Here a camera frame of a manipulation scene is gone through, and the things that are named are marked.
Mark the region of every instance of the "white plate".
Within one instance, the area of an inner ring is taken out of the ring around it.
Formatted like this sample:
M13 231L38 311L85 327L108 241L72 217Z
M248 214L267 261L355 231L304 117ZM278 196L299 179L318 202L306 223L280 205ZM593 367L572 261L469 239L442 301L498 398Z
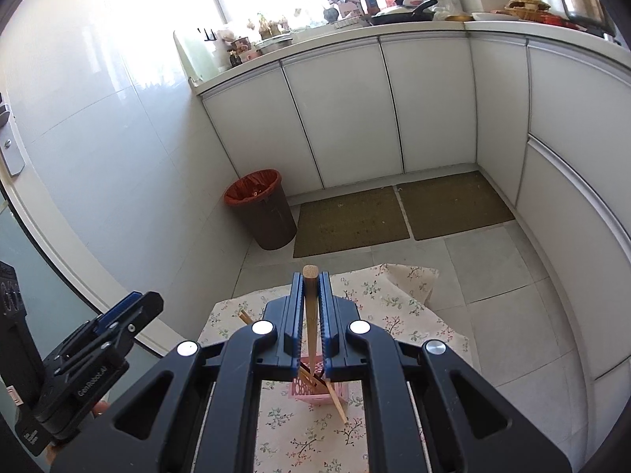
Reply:
M516 15L496 14L493 12L472 12L476 21L519 21Z

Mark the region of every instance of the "frying pan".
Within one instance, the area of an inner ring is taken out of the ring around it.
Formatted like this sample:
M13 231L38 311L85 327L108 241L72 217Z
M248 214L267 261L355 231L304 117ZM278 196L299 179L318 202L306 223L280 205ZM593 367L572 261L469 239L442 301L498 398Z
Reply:
M438 0L425 0L417 7L404 5L405 0L395 0L396 6L378 12L370 18L373 25L431 21L433 12L425 11L438 3Z

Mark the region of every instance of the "tile floor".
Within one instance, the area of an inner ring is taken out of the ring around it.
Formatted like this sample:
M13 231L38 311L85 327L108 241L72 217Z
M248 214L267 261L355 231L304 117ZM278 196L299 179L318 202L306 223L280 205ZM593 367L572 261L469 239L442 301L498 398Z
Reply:
M292 208L298 219L299 207ZM583 464L587 398L576 343L540 258L516 221L441 238L410 238L293 258L293 242L249 248L234 296L288 284L316 264L332 274L380 263L440 271L428 307L471 339L474 367L570 458Z

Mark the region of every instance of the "kitchen counter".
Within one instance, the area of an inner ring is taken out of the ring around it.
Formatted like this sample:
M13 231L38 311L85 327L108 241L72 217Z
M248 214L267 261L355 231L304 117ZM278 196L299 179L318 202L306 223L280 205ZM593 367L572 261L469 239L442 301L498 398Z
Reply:
M417 23L401 23L381 26L367 26L354 30L339 30L336 33L323 37L316 37L307 41L302 41L292 46L283 48L276 52L268 53L253 60L243 63L237 67L229 69L220 75L201 82L194 87L194 92L201 95L224 82L239 77L259 67L277 62L279 60L298 55L299 53L316 50L329 45L363 39L366 37L378 37L390 34L431 32L431 31L469 31L481 33L510 33L531 37L540 37L560 41L569 45L574 45L595 53L599 53L611 60L614 60L631 69L631 52L618 46L617 44L605 41L600 37L591 34L562 28L558 26L544 25L528 21L471 21L467 23L449 21L429 21Z
M629 51L531 22L384 25L196 92L237 174L275 168L301 202L478 165L562 298L600 445L631 393Z

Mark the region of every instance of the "floral tablecloth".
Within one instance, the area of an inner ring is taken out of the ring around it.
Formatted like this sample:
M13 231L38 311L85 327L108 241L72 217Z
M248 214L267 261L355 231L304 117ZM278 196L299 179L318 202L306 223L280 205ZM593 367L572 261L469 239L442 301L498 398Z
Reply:
M465 336L455 333L425 307L438 271L404 265L378 265L330 276L334 295L355 302L362 319L385 328L394 338L420 345L440 339L471 364ZM217 303L200 335L207 345L227 339L245 325L239 311L258 320L266 303L289 295L291 286L256 291ZM302 355L307 355L303 328ZM368 471L364 399L360 382L348 385L342 423L333 404L310 406L289 397L290 384L264 381L257 430L257 473L364 473Z

